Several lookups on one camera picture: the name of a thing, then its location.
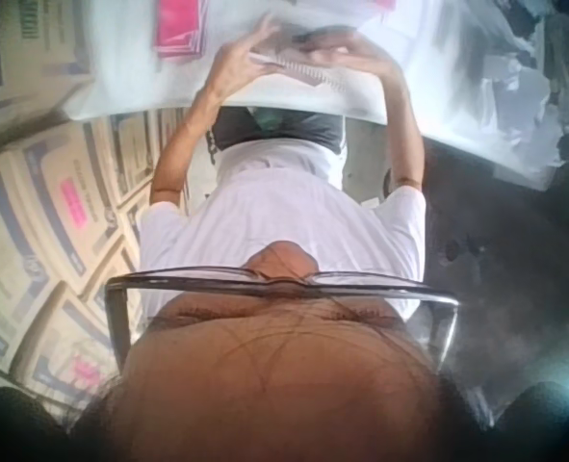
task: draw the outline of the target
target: nose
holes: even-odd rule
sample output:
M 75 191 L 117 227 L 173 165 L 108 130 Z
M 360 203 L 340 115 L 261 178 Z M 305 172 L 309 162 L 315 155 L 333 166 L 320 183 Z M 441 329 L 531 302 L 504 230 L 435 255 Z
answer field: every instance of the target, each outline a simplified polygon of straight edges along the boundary
M 244 268 L 270 278 L 304 278 L 319 270 L 318 262 L 300 246 L 289 241 L 269 244 L 247 260 Z

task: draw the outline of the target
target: eyeglasses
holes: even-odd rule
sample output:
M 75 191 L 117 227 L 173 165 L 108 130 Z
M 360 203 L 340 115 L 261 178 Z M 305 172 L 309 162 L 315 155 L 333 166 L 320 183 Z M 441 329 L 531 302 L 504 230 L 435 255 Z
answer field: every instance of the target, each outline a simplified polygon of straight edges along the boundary
M 190 267 L 143 271 L 114 277 L 107 282 L 105 302 L 111 341 L 119 370 L 123 369 L 131 346 L 128 290 L 248 295 L 264 298 L 317 299 L 373 296 L 385 299 L 421 300 L 452 307 L 453 337 L 459 302 L 453 294 L 396 276 L 352 271 L 316 272 L 303 279 L 269 278 L 251 269 Z

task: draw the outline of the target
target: hand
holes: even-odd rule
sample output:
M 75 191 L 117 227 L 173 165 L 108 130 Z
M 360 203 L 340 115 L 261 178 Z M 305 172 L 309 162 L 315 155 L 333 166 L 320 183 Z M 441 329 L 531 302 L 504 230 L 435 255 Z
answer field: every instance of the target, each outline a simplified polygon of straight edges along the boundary
M 400 65 L 368 39 L 347 27 L 324 28 L 301 39 L 301 51 L 315 65 L 339 65 L 369 72 L 383 83 L 405 83 Z
M 281 70 L 277 64 L 261 64 L 250 58 L 250 50 L 279 30 L 270 16 L 261 19 L 256 29 L 237 41 L 226 43 L 216 55 L 205 90 L 213 94 L 220 103 L 241 90 L 258 77 Z

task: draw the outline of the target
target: short sleeve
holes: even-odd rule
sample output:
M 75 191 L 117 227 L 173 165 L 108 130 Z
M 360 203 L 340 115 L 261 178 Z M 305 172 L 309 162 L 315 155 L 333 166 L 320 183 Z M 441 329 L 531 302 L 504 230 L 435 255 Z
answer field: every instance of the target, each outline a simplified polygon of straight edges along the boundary
M 141 270 L 161 270 L 168 259 L 188 219 L 170 202 L 151 205 L 141 217 Z
M 396 250 L 397 274 L 415 281 L 423 281 L 426 266 L 426 207 L 420 191 L 402 186 L 375 208 Z

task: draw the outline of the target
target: eyeglass frame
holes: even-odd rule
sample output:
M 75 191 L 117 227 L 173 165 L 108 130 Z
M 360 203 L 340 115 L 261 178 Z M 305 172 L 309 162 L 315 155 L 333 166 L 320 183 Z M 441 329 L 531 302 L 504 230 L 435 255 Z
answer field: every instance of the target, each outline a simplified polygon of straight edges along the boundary
M 256 277 L 255 281 L 235 281 L 223 279 L 205 279 L 184 276 L 162 276 L 163 272 L 174 271 L 206 271 L 206 272 L 230 272 Z M 128 317 L 127 291 L 136 290 L 164 290 L 202 293 L 202 294 L 225 294 L 245 295 L 290 299 L 319 299 L 331 296 L 380 296 L 386 299 L 418 299 L 420 301 L 437 302 L 450 305 L 453 309 L 451 325 L 448 329 L 447 338 L 444 342 L 442 353 L 439 357 L 438 370 L 444 364 L 447 353 L 453 340 L 454 328 L 458 317 L 459 301 L 453 294 L 447 291 L 438 291 L 429 286 L 397 276 L 378 274 L 372 272 L 356 271 L 319 271 L 309 274 L 307 278 L 316 276 L 373 276 L 395 279 L 401 282 L 411 283 L 412 287 L 395 285 L 352 285 L 352 284 L 311 284 L 303 279 L 288 277 L 270 278 L 265 274 L 252 269 L 232 267 L 185 267 L 172 269 L 156 269 L 140 271 L 116 276 L 109 279 L 105 286 L 105 311 L 107 323 L 111 335 L 111 344 L 116 358 L 119 371 L 123 370 L 131 345 L 130 320 Z M 289 290 L 282 292 L 272 288 L 288 287 Z

